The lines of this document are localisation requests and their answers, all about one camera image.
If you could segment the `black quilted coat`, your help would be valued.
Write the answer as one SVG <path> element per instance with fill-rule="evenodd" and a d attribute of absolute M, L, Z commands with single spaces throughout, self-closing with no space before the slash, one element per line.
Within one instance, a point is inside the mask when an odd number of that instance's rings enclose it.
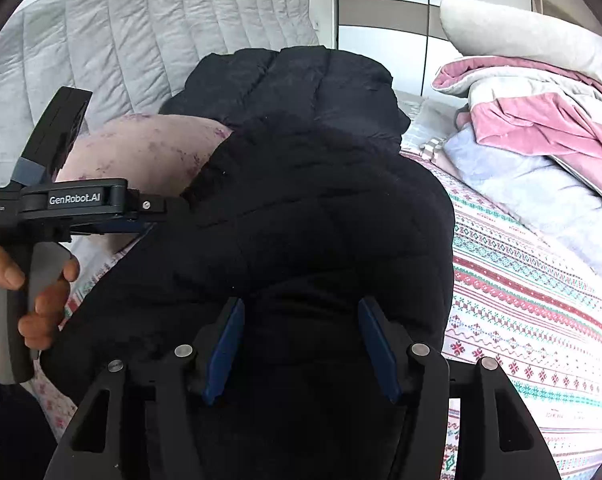
<path fill-rule="evenodd" d="M 209 479 L 377 479 L 405 411 L 379 388 L 359 303 L 440 348 L 454 226 L 443 185 L 397 142 L 248 122 L 83 299 L 44 373 L 80 402 L 109 362 L 157 363 L 239 299 L 227 383 L 205 404 L 185 382 L 193 441 L 173 441 L 174 463 L 198 458 Z"/>

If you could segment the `patterned knit bedspread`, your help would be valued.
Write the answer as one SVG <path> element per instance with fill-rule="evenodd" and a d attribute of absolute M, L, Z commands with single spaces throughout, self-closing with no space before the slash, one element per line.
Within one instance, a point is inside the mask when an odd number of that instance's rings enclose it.
<path fill-rule="evenodd" d="M 452 304 L 435 349 L 448 360 L 499 362 L 540 428 L 557 479 L 593 478 L 602 464 L 601 281 L 465 184 L 418 164 L 440 181 L 455 212 Z M 160 223 L 112 256 L 90 288 L 62 289 L 74 310 L 62 313 L 59 333 L 97 282 Z M 45 375 L 44 352 L 30 384 L 59 437 L 82 401 L 72 401 Z"/>

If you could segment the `pink floral pillow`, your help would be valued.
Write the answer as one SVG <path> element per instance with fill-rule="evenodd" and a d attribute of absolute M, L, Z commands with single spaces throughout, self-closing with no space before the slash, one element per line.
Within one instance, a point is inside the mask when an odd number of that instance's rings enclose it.
<path fill-rule="evenodd" d="M 59 182 L 121 178 L 142 193 L 178 196 L 231 129 L 182 115 L 132 114 L 77 138 Z"/>

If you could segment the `grey quilted headboard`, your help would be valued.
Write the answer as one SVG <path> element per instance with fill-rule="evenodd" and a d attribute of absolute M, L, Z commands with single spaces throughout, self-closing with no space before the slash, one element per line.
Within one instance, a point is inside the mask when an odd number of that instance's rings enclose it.
<path fill-rule="evenodd" d="M 82 131 L 155 113 L 199 61 L 315 46 L 310 0 L 39 0 L 0 31 L 0 186 L 62 87 L 92 94 Z"/>

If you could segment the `light blue garment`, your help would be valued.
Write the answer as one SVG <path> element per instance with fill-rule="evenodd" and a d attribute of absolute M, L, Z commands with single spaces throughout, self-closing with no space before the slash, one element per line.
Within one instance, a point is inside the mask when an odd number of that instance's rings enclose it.
<path fill-rule="evenodd" d="M 602 278 L 602 198 L 593 190 L 548 157 L 480 145 L 469 124 L 443 152 L 462 182 Z"/>

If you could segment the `pink white striped quilt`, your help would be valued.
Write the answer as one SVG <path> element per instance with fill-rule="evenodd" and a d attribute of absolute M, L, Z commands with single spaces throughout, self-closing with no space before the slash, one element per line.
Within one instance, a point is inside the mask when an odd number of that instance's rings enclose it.
<path fill-rule="evenodd" d="M 549 156 L 602 196 L 602 81 L 526 58 L 482 55 L 443 65 L 433 89 L 465 99 L 476 140 Z"/>

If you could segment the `dark puffer jacket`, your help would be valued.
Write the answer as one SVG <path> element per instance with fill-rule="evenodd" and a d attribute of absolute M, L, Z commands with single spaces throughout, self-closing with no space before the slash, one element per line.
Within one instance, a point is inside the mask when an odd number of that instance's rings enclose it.
<path fill-rule="evenodd" d="M 382 64 L 348 51 L 291 47 L 211 53 L 159 112 L 209 118 L 236 128 L 271 116 L 363 136 L 397 153 L 411 120 Z"/>

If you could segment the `cream pillow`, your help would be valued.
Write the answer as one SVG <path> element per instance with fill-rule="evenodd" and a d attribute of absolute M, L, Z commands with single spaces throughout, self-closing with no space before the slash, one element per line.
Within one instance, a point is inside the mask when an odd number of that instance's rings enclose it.
<path fill-rule="evenodd" d="M 441 0 L 440 22 L 463 55 L 526 58 L 602 84 L 602 37 L 581 26 L 479 0 Z"/>

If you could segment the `white wardrobe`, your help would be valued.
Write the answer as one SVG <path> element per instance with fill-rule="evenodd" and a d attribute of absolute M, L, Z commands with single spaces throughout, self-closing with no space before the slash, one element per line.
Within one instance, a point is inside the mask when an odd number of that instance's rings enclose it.
<path fill-rule="evenodd" d="M 460 99 L 432 89 L 438 69 L 460 58 L 440 22 L 442 0 L 338 0 L 339 49 L 386 66 L 393 88 L 446 104 Z M 480 0 L 540 11 L 540 0 Z"/>

